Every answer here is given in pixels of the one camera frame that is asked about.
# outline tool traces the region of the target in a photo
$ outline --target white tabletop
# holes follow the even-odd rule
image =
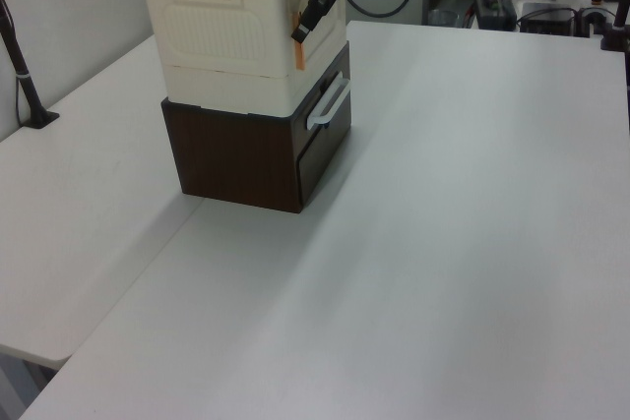
[[[0,144],[0,352],[59,368],[201,201],[165,96],[149,39]]]
[[[353,129],[314,201],[204,201],[26,420],[625,418],[623,57],[348,37]]]

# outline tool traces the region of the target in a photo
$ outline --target dark brown drawer box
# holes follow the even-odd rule
[[[330,122],[307,127],[309,115],[341,75],[349,79],[348,45],[286,118],[208,110],[165,99],[161,106],[182,191],[300,212],[350,126],[348,94],[339,100]]]

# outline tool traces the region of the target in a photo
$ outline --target ventilation grille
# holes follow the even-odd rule
[[[251,12],[170,5],[164,12],[166,33],[181,53],[230,59],[260,59],[263,29]]]

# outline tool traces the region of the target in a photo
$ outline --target white wall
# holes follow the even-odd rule
[[[6,1],[45,107],[151,34],[145,0]],[[0,141],[17,129],[14,94],[13,66],[0,42]],[[23,96],[21,103],[24,118]]]

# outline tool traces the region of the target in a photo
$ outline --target box handle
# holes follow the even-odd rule
[[[328,112],[322,115],[322,112],[324,112],[337,92],[339,92],[337,99],[333,105],[331,105]],[[317,105],[315,105],[315,108],[313,108],[313,111],[306,119],[306,129],[311,130],[315,125],[326,125],[330,123],[339,110],[339,107],[344,103],[349,92],[350,79],[345,79],[344,74],[341,72],[337,73],[330,86],[324,92],[324,95],[322,95],[322,98],[319,99],[319,102],[317,102]]]

